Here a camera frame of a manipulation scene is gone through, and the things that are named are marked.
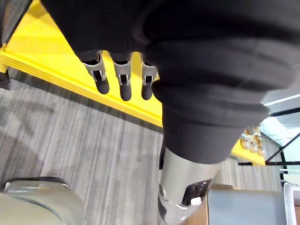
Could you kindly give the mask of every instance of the metal bracket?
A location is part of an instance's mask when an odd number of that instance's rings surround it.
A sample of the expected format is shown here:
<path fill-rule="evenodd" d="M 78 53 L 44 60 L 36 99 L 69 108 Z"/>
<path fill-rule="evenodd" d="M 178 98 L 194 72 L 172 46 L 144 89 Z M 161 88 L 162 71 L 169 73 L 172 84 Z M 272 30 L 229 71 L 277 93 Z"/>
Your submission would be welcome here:
<path fill-rule="evenodd" d="M 157 75 L 158 69 L 155 66 L 146 65 L 142 59 L 142 84 L 152 85 Z M 151 77 L 151 82 L 147 82 L 147 77 Z"/>
<path fill-rule="evenodd" d="M 100 72 L 100 76 L 101 76 L 102 81 L 104 81 L 106 79 L 105 66 L 104 66 L 104 62 L 103 62 L 101 54 L 102 54 L 102 51 L 99 51 L 100 61 L 97 64 L 89 65 L 89 64 L 83 63 L 85 65 L 86 69 L 88 70 L 89 74 L 93 77 L 95 82 L 97 81 L 97 78 L 95 76 L 95 71 Z"/>
<path fill-rule="evenodd" d="M 119 85 L 130 85 L 131 83 L 131 61 L 126 64 L 117 64 L 113 62 L 114 70 L 119 81 Z M 126 82 L 122 82 L 121 76 L 126 75 Z"/>
<path fill-rule="evenodd" d="M 8 71 L 5 73 L 0 72 L 0 88 L 10 90 L 10 79 L 8 76 Z"/>

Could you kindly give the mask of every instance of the yellow surface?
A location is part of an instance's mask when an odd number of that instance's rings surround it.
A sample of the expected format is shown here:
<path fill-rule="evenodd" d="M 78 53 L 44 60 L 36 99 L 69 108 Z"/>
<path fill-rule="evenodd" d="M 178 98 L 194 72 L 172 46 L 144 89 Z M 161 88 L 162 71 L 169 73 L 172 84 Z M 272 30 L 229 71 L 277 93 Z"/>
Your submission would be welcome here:
<path fill-rule="evenodd" d="M 234 145 L 231 154 L 233 156 L 250 161 L 254 165 L 266 165 L 264 157 L 259 156 L 257 153 L 251 153 L 250 150 L 243 149 L 242 145 L 240 144 L 240 139 Z"/>
<path fill-rule="evenodd" d="M 138 53 L 135 52 L 132 57 L 132 98 L 128 102 L 120 98 L 113 62 L 107 52 L 103 52 L 103 59 L 110 85 L 106 95 L 97 91 L 92 77 L 75 56 L 53 19 L 41 3 L 34 0 L 9 43 L 0 51 L 0 69 L 1 63 L 19 69 L 161 127 L 161 103 L 154 96 L 148 101 L 141 96 L 141 61 Z M 263 157 L 249 153 L 237 144 L 232 153 L 257 164 L 264 162 Z"/>

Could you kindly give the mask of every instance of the black metal frame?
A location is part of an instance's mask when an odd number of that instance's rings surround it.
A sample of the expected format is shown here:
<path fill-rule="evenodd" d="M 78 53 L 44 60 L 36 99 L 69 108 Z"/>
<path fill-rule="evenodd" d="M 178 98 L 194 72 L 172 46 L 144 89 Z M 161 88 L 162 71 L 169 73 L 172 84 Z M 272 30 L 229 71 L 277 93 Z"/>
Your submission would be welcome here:
<path fill-rule="evenodd" d="M 266 165 L 283 165 L 283 166 L 287 166 L 287 165 L 300 165 L 300 161 L 289 161 L 286 162 L 284 155 L 283 155 L 283 150 L 289 146 L 293 141 L 295 141 L 298 137 L 300 136 L 300 133 L 297 134 L 292 140 L 290 140 L 285 146 L 279 147 L 278 151 L 276 151 L 273 155 L 271 155 L 266 161 L 265 164 Z M 282 158 L 282 162 L 270 162 L 278 153 L 281 154 L 281 158 Z M 241 162 L 238 163 L 238 165 L 253 165 L 253 163 L 251 162 Z"/>

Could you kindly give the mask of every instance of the silver metal joint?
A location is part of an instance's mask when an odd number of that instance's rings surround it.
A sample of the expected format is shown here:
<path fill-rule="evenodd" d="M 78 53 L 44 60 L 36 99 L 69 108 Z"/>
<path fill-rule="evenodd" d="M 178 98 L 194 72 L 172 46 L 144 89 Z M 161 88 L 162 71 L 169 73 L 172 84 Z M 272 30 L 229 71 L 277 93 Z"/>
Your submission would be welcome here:
<path fill-rule="evenodd" d="M 152 83 L 154 82 L 155 78 L 158 75 L 158 69 L 156 68 L 156 66 L 146 65 L 142 56 L 141 59 L 142 59 L 142 84 L 152 85 Z"/>
<path fill-rule="evenodd" d="M 158 192 L 158 210 L 169 225 L 178 225 L 199 207 L 220 164 L 186 160 L 165 148 Z"/>
<path fill-rule="evenodd" d="M 100 73 L 100 77 L 101 80 L 104 81 L 106 79 L 106 74 L 105 74 L 105 66 L 104 66 L 104 62 L 102 59 L 102 51 L 98 52 L 99 54 L 99 62 L 95 65 L 89 65 L 86 63 L 83 63 L 86 67 L 86 69 L 88 70 L 89 74 L 93 77 L 94 81 L 97 81 L 97 77 L 96 77 L 96 72 L 98 71 Z"/>

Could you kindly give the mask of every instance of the black fabric cover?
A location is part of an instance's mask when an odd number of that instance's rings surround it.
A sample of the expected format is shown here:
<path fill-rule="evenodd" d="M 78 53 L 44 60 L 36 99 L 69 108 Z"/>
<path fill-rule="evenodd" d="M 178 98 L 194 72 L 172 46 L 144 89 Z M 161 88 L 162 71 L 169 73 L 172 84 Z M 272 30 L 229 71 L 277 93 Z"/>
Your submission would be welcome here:
<path fill-rule="evenodd" d="M 267 115 L 269 90 L 300 61 L 297 0 L 42 0 L 75 54 L 140 51 L 158 68 L 165 145 L 188 160 L 226 159 Z"/>

